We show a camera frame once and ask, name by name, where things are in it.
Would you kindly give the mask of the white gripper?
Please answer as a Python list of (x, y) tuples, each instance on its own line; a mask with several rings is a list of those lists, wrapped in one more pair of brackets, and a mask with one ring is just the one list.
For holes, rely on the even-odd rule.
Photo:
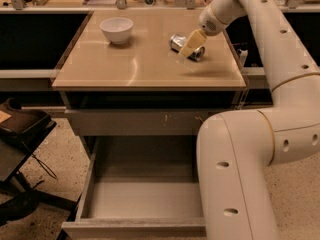
[(194, 30), (186, 39), (178, 55), (183, 58), (189, 57), (196, 49), (201, 47), (208, 36), (216, 36), (225, 30), (232, 19), (232, 8), (208, 5), (199, 16), (199, 26), (201, 29)]

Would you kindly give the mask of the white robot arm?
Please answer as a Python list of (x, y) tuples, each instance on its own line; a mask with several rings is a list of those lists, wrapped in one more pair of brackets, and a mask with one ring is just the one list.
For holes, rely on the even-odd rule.
[(247, 16), (273, 99), (270, 108), (209, 117), (197, 137), (207, 240), (278, 240), (264, 169), (319, 151), (319, 68), (274, 0), (213, 0), (180, 50)]

